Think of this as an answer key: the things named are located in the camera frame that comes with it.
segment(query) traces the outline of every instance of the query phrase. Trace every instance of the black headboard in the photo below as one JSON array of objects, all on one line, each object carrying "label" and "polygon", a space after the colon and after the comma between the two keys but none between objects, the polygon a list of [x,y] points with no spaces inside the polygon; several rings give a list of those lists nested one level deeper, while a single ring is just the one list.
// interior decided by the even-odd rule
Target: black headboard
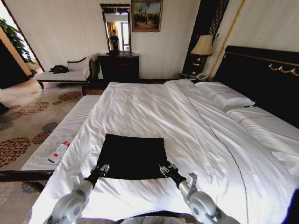
[{"label": "black headboard", "polygon": [[299,52],[227,46],[213,81],[299,128]]}]

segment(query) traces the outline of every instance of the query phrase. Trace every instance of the green leaves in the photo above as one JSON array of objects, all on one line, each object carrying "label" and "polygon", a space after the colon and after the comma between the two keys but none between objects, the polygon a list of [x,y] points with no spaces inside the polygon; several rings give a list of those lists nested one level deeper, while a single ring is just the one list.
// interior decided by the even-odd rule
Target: green leaves
[{"label": "green leaves", "polygon": [[13,44],[14,48],[18,51],[23,61],[26,63],[30,62],[32,64],[35,64],[32,61],[29,52],[25,49],[25,45],[23,44],[24,41],[18,36],[18,34],[20,34],[20,31],[8,25],[6,23],[6,20],[2,18],[0,18],[0,27],[3,29],[10,42]]}]

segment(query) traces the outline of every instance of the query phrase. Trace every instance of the chaise lounge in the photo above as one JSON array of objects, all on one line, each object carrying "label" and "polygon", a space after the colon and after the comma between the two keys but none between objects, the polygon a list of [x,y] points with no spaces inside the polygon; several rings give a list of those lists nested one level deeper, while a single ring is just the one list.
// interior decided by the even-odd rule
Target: chaise lounge
[{"label": "chaise lounge", "polygon": [[35,76],[35,79],[43,89],[43,82],[89,83],[98,78],[100,71],[97,55],[85,57],[79,61],[69,61],[67,67],[69,71],[66,73],[54,74],[46,71]]}]

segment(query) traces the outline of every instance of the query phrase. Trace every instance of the white towel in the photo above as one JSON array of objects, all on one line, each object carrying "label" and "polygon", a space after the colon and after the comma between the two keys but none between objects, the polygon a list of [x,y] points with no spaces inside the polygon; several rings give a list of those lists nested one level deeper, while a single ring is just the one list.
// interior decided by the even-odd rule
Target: white towel
[{"label": "white towel", "polygon": [[98,54],[94,54],[91,56],[86,57],[86,64],[85,64],[85,68],[83,69],[83,75],[85,76],[85,78],[88,78],[90,76],[90,68],[89,68],[89,62],[90,60],[95,62],[98,58]]}]

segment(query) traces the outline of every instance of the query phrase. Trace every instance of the red and white bottle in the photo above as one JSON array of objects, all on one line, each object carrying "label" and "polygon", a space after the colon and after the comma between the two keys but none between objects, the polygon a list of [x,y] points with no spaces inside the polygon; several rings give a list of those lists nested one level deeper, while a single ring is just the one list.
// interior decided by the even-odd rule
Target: red and white bottle
[{"label": "red and white bottle", "polygon": [[55,152],[51,153],[48,156],[48,160],[54,164],[57,164],[61,161],[63,155],[65,154],[66,150],[70,146],[71,142],[73,141],[72,137],[67,138],[67,140],[62,143]]}]

